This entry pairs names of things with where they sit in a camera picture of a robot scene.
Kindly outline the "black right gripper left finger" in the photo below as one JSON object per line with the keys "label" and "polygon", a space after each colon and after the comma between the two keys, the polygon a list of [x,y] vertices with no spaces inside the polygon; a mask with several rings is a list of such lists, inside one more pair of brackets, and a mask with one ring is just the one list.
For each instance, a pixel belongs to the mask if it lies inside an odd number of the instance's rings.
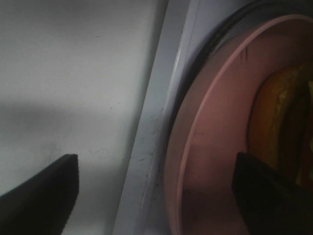
{"label": "black right gripper left finger", "polygon": [[78,193],[78,156],[65,154],[0,197],[0,233],[60,235]]}

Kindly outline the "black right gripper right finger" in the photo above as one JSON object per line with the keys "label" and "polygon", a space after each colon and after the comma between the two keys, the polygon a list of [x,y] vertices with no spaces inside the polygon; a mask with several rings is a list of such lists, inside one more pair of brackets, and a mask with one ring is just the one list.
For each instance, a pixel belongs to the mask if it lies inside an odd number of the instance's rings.
{"label": "black right gripper right finger", "polygon": [[313,233],[313,194],[256,157],[237,154],[232,191],[250,234]]}

